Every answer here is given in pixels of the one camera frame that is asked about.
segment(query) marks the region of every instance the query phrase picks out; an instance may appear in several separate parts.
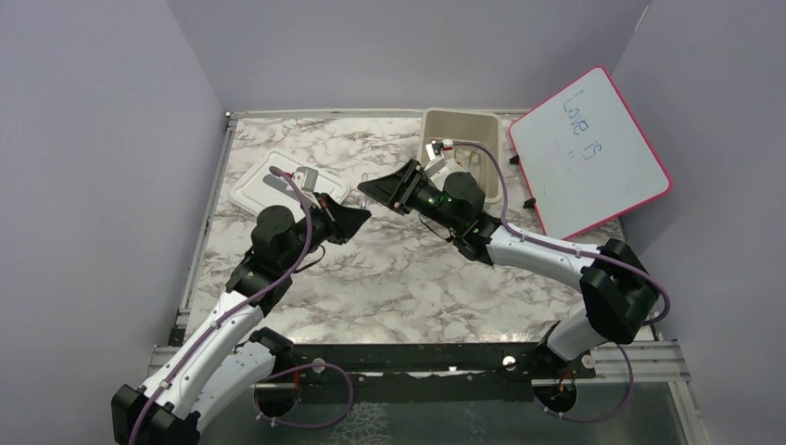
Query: pink border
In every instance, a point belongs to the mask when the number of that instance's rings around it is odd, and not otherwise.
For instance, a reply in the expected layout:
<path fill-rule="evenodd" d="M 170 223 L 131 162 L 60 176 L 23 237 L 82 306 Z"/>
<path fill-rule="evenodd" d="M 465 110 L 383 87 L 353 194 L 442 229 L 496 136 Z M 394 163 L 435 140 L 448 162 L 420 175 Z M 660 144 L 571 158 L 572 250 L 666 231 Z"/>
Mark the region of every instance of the pink border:
<path fill-rule="evenodd" d="M 616 83 L 614 82 L 614 79 L 612 79 L 611 74 L 609 73 L 609 71 L 604 66 L 601 66 L 601 65 L 599 65 L 597 67 L 594 67 L 591 70 L 589 70 L 589 71 L 585 72 L 584 74 L 580 75 L 577 79 L 575 79 L 574 81 L 572 81 L 571 83 L 566 85 L 565 88 L 563 88 L 560 91 L 554 93 L 548 99 L 546 99 L 543 102 L 541 102 L 537 107 L 534 107 L 531 110 L 529 110 L 529 113 L 525 114 L 524 116 L 516 119 L 515 121 L 513 121 L 513 123 L 511 123 L 511 126 L 508 127 L 508 138 L 510 138 L 511 145 L 513 145 L 513 149 L 515 150 L 516 154 L 518 154 L 518 147 L 515 146 L 515 141 L 513 140 L 513 135 L 511 134 L 511 130 L 513 129 L 513 126 L 517 122 L 519 122 L 521 119 L 523 119 L 527 115 L 529 115 L 532 111 L 535 111 L 541 105 L 543 105 L 546 102 L 550 101 L 556 95 L 559 95 L 562 91 L 567 89 L 569 86 L 571 86 L 572 84 L 578 82 L 582 77 L 586 76 L 587 74 L 590 74 L 591 72 L 593 72 L 594 70 L 597 70 L 597 69 L 601 69 L 603 71 L 603 73 L 606 75 L 606 78 L 608 78 L 609 82 L 614 87 L 614 89 L 616 91 L 616 95 L 619 96 L 619 99 L 622 101 L 622 105 L 625 106 L 625 109 L 628 111 L 628 114 L 630 115 L 630 118 L 633 120 L 633 123 L 636 124 L 636 128 L 639 129 L 639 133 L 641 133 L 641 136 L 644 138 L 644 142 L 647 143 L 647 146 L 650 148 L 650 151 L 653 152 L 653 156 L 655 157 L 655 160 L 658 162 L 658 166 L 660 166 L 661 170 L 666 175 L 666 180 L 668 181 L 668 187 L 663 192 L 661 192 L 661 193 L 659 193 L 659 194 L 657 194 L 657 195 L 655 195 L 653 197 L 644 199 L 639 204 L 634 204 L 633 206 L 630 206 L 627 209 L 621 210 L 618 213 L 616 213 L 616 214 L 606 218 L 605 220 L 601 220 L 600 222 L 596 222 L 595 224 L 589 225 L 589 226 L 579 230 L 578 232 L 576 232 L 574 234 L 571 234 L 571 235 L 568 235 L 568 236 L 564 237 L 563 239 L 567 239 L 567 238 L 570 238 L 571 236 L 576 236 L 576 235 L 583 234 L 584 232 L 587 232 L 588 230 L 594 229 L 595 227 L 598 227 L 599 225 L 602 225 L 603 223 L 611 221 L 612 219 L 618 217 L 619 215 L 621 215 L 623 213 L 627 213 L 627 212 L 629 212 L 631 210 L 634 210 L 634 209 L 636 209 L 636 208 L 638 208 L 640 206 L 643 206 L 644 204 L 646 204 L 646 203 L 648 203 L 648 202 L 650 202 L 650 201 L 652 201 L 654 199 L 657 199 L 657 198 L 665 195 L 669 191 L 671 191 L 671 186 L 672 186 L 671 175 L 668 174 L 668 171 L 666 170 L 666 166 L 664 166 L 664 164 L 661 161 L 660 157 L 658 156 L 657 152 L 655 152 L 655 149 L 653 148 L 653 145 L 650 143 L 650 138 L 648 138 L 647 134 L 644 133 L 644 131 L 641 129 L 641 125 L 639 124 L 639 121 L 636 120 L 636 116 L 633 115 L 633 111 L 630 110 L 630 106 L 628 105 L 628 102 L 625 101 L 625 98 L 622 96 L 622 93 L 619 92 L 619 88 L 617 88 Z M 526 182 L 526 188 L 529 189 L 529 195 L 531 197 L 535 196 L 535 195 L 532 194 L 532 187 L 529 185 L 529 179 L 526 177 L 526 171 L 524 170 L 524 164 L 521 161 L 519 161 L 519 167 L 521 168 L 521 173 L 524 174 L 524 180 Z M 543 218 L 540 216 L 540 210 L 538 210 L 538 203 L 535 204 L 535 212 L 538 214 L 538 220 L 540 221 L 540 226 L 543 227 L 543 233 L 548 235 L 549 233 L 546 231 L 546 225 L 543 223 Z"/>

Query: whiteboard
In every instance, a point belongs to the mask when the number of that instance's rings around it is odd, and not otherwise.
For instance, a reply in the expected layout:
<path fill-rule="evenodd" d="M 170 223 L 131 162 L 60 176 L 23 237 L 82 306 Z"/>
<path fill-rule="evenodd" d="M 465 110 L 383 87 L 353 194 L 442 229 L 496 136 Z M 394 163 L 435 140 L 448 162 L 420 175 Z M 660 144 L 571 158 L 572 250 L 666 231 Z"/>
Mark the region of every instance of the whiteboard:
<path fill-rule="evenodd" d="M 515 121 L 509 132 L 548 236 L 577 235 L 671 189 L 603 67 Z"/>

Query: beige bin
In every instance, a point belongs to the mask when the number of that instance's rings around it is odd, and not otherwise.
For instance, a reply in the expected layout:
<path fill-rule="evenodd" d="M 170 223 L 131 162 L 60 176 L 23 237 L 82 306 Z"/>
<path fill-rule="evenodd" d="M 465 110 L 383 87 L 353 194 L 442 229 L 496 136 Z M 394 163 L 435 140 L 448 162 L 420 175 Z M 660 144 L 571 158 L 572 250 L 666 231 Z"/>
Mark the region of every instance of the beige bin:
<path fill-rule="evenodd" d="M 418 161 L 425 165 L 428 155 L 425 145 L 435 139 L 452 139 L 483 144 L 497 161 L 501 157 L 502 121 L 494 113 L 479 111 L 462 111 L 449 108 L 429 108 L 423 113 L 420 126 L 420 154 Z M 445 152 L 448 157 L 465 167 L 477 180 L 477 184 L 486 193 L 486 203 L 502 199 L 502 190 L 497 172 L 488 160 L 488 156 L 480 150 L 468 146 L 457 146 Z"/>

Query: white marble pattern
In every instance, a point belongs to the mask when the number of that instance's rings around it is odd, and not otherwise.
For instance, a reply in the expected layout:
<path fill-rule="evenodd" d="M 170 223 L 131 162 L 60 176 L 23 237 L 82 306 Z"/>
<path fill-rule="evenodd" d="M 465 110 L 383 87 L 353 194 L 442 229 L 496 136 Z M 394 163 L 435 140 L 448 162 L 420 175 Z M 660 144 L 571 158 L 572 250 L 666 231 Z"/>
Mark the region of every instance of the white marble pattern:
<path fill-rule="evenodd" d="M 354 187 L 364 172 L 375 178 L 414 157 L 419 130 L 419 118 L 241 120 L 186 334 L 205 319 L 250 246 L 255 217 L 230 202 L 229 189 L 267 150 L 317 165 Z M 542 233 L 534 211 L 521 208 L 528 192 L 520 170 L 507 164 L 512 155 L 506 143 L 509 218 Z M 353 188 L 345 204 L 357 206 L 360 196 Z M 500 208 L 488 210 L 499 214 Z M 542 276 L 467 261 L 414 213 L 399 216 L 374 203 L 370 210 L 372 219 L 349 243 L 326 244 L 325 258 L 294 277 L 265 325 L 299 343 L 537 341 L 581 301 L 576 291 Z M 618 223 L 609 222 L 577 240 L 602 244 L 621 235 Z"/>

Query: plastic container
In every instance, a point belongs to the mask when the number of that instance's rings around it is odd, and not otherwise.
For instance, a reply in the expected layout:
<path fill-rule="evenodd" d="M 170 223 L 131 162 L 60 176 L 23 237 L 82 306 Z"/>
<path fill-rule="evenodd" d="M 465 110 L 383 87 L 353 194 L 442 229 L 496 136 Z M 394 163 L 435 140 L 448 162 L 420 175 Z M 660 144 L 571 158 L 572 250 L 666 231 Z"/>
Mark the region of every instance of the plastic container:
<path fill-rule="evenodd" d="M 449 108 L 429 108 L 423 113 L 420 127 L 420 154 L 418 161 L 425 165 L 428 155 L 425 145 L 435 139 L 452 139 L 483 144 L 499 162 L 501 157 L 502 121 L 494 113 L 462 111 Z M 478 186 L 486 193 L 486 203 L 502 199 L 500 179 L 488 156 L 480 150 L 457 146 L 445 152 L 466 166 Z"/>
<path fill-rule="evenodd" d="M 286 182 L 270 173 L 270 167 L 274 165 L 285 172 L 294 172 L 298 167 L 315 167 L 292 159 L 277 150 L 271 150 L 269 153 L 267 159 L 254 164 L 240 177 L 229 192 L 229 200 L 253 215 L 260 214 L 263 209 L 272 205 L 286 206 L 292 210 L 295 221 L 299 221 L 305 216 L 300 209 L 300 202 Z M 349 186 L 333 174 L 316 170 L 319 176 L 315 190 L 330 195 L 335 202 L 341 204 L 349 194 Z"/>

